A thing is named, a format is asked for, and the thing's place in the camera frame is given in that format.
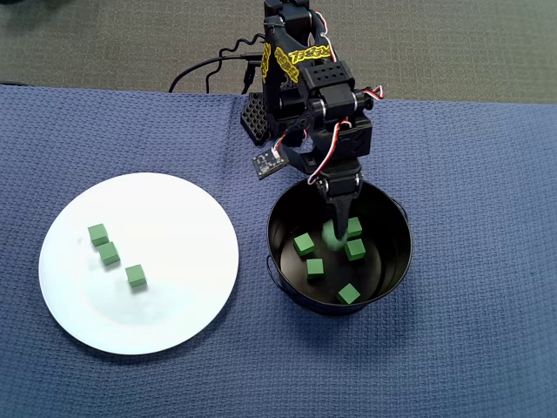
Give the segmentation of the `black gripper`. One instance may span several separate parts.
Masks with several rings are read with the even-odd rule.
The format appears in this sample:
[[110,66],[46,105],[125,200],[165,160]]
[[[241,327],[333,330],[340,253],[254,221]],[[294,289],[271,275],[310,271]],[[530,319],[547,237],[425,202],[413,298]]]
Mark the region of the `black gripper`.
[[334,237],[346,236],[352,202],[359,197],[359,157],[370,152],[372,123],[366,117],[315,123],[310,130],[310,185],[334,209]]

